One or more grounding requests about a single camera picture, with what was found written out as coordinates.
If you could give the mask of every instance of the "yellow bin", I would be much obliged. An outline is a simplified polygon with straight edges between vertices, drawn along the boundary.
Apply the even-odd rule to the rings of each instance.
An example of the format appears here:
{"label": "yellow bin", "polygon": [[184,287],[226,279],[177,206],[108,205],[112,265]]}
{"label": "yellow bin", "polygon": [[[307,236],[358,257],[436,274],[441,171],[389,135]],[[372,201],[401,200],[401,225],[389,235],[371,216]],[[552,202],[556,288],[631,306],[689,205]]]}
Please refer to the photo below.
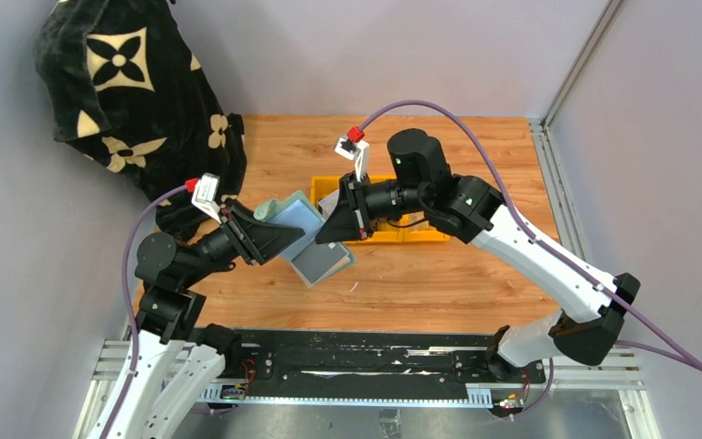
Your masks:
{"label": "yellow bin", "polygon": [[[370,176],[371,183],[378,183],[384,180],[396,178],[395,176]],[[312,177],[311,178],[311,203],[318,209],[319,200],[324,199],[329,194],[337,190],[338,177]],[[398,225],[405,226],[423,218],[422,214],[409,214],[399,220]],[[365,241],[349,241],[346,244],[380,244],[380,243],[402,243],[402,242],[446,242],[451,237],[440,233],[429,224],[419,224],[412,228],[398,229],[389,226],[385,221],[378,224],[378,230],[373,237]]]}

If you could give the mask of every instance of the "red connector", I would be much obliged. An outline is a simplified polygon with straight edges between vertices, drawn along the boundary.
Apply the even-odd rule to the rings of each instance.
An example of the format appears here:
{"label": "red connector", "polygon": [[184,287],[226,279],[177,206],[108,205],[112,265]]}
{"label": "red connector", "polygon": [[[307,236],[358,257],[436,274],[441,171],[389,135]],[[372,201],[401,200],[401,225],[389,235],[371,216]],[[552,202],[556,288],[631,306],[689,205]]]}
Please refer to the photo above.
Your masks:
{"label": "red connector", "polygon": [[365,132],[360,130],[358,126],[352,127],[348,130],[348,134],[346,135],[348,136],[348,140],[354,143],[365,138]]}
{"label": "red connector", "polygon": [[186,185],[186,191],[189,192],[190,194],[195,192],[195,186],[197,186],[197,181],[200,178],[190,178],[185,182]]}

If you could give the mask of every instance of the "wall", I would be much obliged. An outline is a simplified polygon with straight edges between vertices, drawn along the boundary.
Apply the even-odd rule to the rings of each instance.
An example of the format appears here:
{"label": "wall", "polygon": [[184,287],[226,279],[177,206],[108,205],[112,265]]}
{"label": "wall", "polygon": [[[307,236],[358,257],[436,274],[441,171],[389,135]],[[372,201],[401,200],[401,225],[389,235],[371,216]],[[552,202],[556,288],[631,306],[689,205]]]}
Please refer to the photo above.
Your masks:
{"label": "wall", "polygon": [[[702,2],[626,2],[553,136],[593,260],[702,358]],[[702,437],[702,374],[640,356],[663,437]]]}
{"label": "wall", "polygon": [[0,0],[0,437],[70,437],[145,197],[66,145],[31,45],[53,2]]}
{"label": "wall", "polygon": [[[178,1],[225,109],[541,116],[606,0]],[[424,112],[413,109],[405,112]]]}

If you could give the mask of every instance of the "wooden tabletop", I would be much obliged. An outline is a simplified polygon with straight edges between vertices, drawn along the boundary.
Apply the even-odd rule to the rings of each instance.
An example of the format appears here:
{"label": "wooden tabletop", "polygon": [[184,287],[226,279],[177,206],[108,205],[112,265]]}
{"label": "wooden tabletop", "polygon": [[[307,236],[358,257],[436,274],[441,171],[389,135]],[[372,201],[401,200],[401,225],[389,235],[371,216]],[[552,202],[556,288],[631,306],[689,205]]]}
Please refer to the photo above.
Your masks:
{"label": "wooden tabletop", "polygon": [[[480,137],[523,214],[556,238],[556,226],[524,118],[463,118]],[[360,116],[245,117],[249,167],[240,201],[255,209],[295,190],[310,194],[311,176],[340,176],[353,164],[333,152],[337,137]],[[391,175],[386,141],[417,127],[440,139],[456,174],[494,183],[464,134],[443,117],[386,116],[366,129],[369,173]],[[205,223],[199,233],[212,230]],[[355,266],[308,288],[281,258],[263,266],[239,263],[192,290],[207,297],[199,325],[290,329],[493,333],[525,324],[557,305],[492,254],[450,242],[351,246]]]}

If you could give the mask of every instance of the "black blanket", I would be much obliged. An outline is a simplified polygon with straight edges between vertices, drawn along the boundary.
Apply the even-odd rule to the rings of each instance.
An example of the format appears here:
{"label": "black blanket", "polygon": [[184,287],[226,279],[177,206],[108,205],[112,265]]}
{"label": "black blanket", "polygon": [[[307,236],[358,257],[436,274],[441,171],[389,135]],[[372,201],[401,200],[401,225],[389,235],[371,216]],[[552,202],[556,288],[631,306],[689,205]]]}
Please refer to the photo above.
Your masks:
{"label": "black blanket", "polygon": [[[192,177],[240,192],[243,121],[222,112],[165,0],[61,1],[34,46],[55,114],[55,140],[121,174],[150,200]],[[186,240],[204,216],[189,194],[157,209]]]}

